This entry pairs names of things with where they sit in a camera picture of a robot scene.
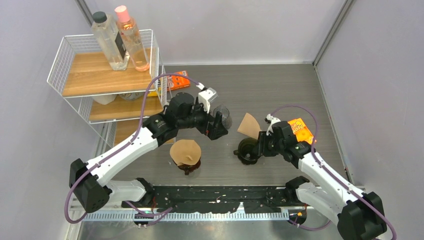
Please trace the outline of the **grey plastic measuring cup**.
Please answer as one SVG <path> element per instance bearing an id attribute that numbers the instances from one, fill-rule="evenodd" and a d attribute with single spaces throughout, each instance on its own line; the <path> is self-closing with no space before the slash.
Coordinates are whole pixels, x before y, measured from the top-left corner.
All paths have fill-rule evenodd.
<path id="1" fill-rule="evenodd" d="M 212 114 L 215 116 L 217 113 L 221 113 L 222 125 L 229 130 L 233 124 L 229 109 L 225 105 L 221 104 L 213 110 Z"/>

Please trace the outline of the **dark green coffee dripper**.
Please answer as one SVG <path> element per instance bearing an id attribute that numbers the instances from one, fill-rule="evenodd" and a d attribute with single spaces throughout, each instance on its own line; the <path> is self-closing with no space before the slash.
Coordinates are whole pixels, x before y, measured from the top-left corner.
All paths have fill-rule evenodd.
<path id="1" fill-rule="evenodd" d="M 255 165 L 260 158 L 255 152 L 255 147 L 258 144 L 258 140 L 252 137 L 247 137 L 241 140 L 233 154 L 244 165 Z"/>

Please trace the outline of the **brown paper coffee filter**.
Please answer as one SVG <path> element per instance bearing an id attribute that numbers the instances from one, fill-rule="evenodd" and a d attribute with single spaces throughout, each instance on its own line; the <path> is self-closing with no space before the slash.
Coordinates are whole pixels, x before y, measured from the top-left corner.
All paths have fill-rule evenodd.
<path id="1" fill-rule="evenodd" d="M 196 141 L 181 139 L 172 145 L 169 154 L 177 166 L 194 166 L 201 159 L 202 150 Z"/>
<path id="2" fill-rule="evenodd" d="M 246 113 L 237 129 L 238 133 L 246 135 L 253 139 L 258 139 L 261 127 L 258 121 L 250 114 Z"/>

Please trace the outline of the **brown plastic coffee dripper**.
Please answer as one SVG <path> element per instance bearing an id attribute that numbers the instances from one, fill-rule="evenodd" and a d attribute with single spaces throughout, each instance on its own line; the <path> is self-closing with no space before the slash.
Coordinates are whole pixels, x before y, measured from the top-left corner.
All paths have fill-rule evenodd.
<path id="1" fill-rule="evenodd" d="M 176 163 L 174 164 L 184 172 L 185 176 L 188 176 L 190 173 L 194 172 L 201 166 L 201 160 L 199 159 L 195 164 L 184 164 L 184 163 Z"/>

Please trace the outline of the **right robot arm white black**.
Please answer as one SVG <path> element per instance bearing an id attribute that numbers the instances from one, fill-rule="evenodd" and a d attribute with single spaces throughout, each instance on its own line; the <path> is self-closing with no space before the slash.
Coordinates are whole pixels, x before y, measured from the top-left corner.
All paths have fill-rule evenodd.
<path id="1" fill-rule="evenodd" d="M 260 131 L 252 155 L 256 158 L 283 156 L 305 177 L 286 183 L 285 198 L 291 205 L 307 204 L 336 225 L 344 240 L 373 240 L 388 230 L 384 207 L 375 193 L 365 193 L 334 169 L 307 141 L 298 141 L 287 121 L 267 119 L 266 131 Z"/>

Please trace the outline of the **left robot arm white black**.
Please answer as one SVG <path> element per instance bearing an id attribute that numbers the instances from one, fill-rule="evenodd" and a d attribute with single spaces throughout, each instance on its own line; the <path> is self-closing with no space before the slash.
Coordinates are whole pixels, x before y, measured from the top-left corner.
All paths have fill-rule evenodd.
<path id="1" fill-rule="evenodd" d="M 69 187 L 85 212 L 94 213 L 108 202 L 131 201 L 148 207 L 154 197 L 144 179 L 113 181 L 113 177 L 142 155 L 175 138 L 179 130 L 197 129 L 210 140 L 227 135 L 222 114 L 210 111 L 217 96 L 212 88 L 199 92 L 197 98 L 180 92 L 162 112 L 146 118 L 139 129 L 109 151 L 86 162 L 79 158 L 73 161 Z"/>

